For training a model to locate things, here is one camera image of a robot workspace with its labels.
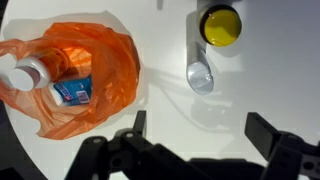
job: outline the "yellow lid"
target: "yellow lid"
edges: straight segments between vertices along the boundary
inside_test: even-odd
[[[232,44],[240,32],[240,17],[231,10],[218,10],[212,13],[204,24],[204,34],[208,42],[215,46]]]

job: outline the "white round table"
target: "white round table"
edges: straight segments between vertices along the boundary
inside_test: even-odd
[[[88,133],[66,140],[36,135],[37,120],[6,107],[22,146],[50,180],[63,179],[82,141],[133,125],[147,110],[147,139],[191,157],[266,161],[244,135],[248,112],[308,143],[320,139],[320,1],[235,1],[242,33],[231,46],[207,46],[214,91],[199,96],[186,80],[186,27],[196,0],[10,0],[1,40],[29,40],[53,22],[102,23],[130,32],[141,60],[133,104]],[[14,62],[1,59],[5,76]],[[126,179],[123,175],[113,179]]]

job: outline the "orange plastic bag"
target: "orange plastic bag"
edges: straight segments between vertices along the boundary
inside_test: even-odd
[[[66,139],[87,132],[135,99],[140,64],[130,36],[100,24],[54,23],[41,38],[0,42],[0,56],[10,53],[19,60],[38,47],[62,49],[70,69],[80,77],[92,74],[93,87],[89,105],[58,107],[48,88],[23,92],[0,81],[0,98],[38,119],[39,136]]]

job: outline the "clear plastic bottle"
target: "clear plastic bottle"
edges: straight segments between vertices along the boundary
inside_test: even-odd
[[[63,51],[56,48],[35,51],[19,60],[9,73],[14,88],[30,91],[56,82],[68,69],[69,60]]]

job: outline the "label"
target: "label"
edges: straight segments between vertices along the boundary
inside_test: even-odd
[[[91,76],[84,79],[58,82],[53,85],[66,106],[87,104],[92,93]]]

